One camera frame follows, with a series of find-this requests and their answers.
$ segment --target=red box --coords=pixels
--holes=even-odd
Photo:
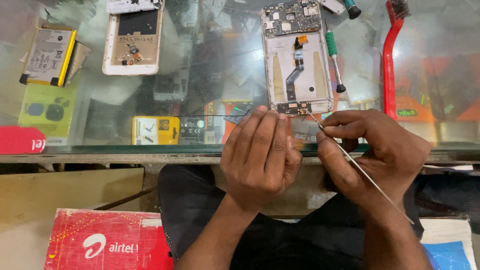
[[[57,209],[44,270],[170,270],[160,214]]]

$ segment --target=glass countertop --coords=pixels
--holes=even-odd
[[[235,116],[269,104],[260,10],[281,1],[165,1],[158,73],[109,76],[102,72],[106,0],[3,0],[0,125],[38,128],[47,138],[44,153],[221,153]],[[335,93],[330,61],[334,111],[383,108],[381,53],[390,21],[383,1],[356,3],[362,14],[355,20],[321,11],[347,87]],[[480,2],[411,0],[409,7],[393,54],[398,122],[436,150],[479,150]],[[65,88],[19,83],[45,9],[49,22],[78,29],[77,40],[91,50]],[[32,113],[32,104],[44,113]],[[53,104],[61,116],[46,112]],[[146,139],[151,125],[157,132]],[[290,117],[289,126],[297,147],[314,155],[312,118]],[[361,152],[367,144],[360,142]]]

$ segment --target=green screwdriver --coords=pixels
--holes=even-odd
[[[333,32],[328,29],[328,23],[327,20],[325,19],[325,26],[327,28],[327,33],[325,34],[325,39],[327,41],[327,47],[328,47],[328,55],[332,58],[333,62],[333,67],[335,68],[335,77],[336,77],[336,92],[337,93],[343,93],[347,90],[345,85],[342,83],[342,78],[340,78],[340,70],[338,69],[338,63],[336,61],[336,45],[335,45],[335,39],[333,37]]]

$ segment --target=wrist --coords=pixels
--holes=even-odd
[[[399,209],[405,212],[403,200],[398,202],[397,206]],[[365,219],[367,222],[375,223],[381,227],[390,227],[404,222],[409,224],[409,221],[405,218],[405,216],[387,200],[385,200],[385,202],[382,201],[381,203],[378,203],[375,207],[369,207],[362,210],[365,213]]]
[[[225,194],[225,197],[223,198],[222,203],[220,204],[220,207],[222,207],[225,210],[228,210],[232,214],[241,215],[246,220],[249,220],[249,219],[253,220],[257,216],[257,214],[260,212],[260,209],[243,207],[228,192],[227,194]]]

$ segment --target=yellow battery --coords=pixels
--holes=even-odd
[[[76,37],[65,27],[38,28],[20,82],[64,86]]]
[[[135,116],[132,145],[177,145],[180,119],[164,116]]]

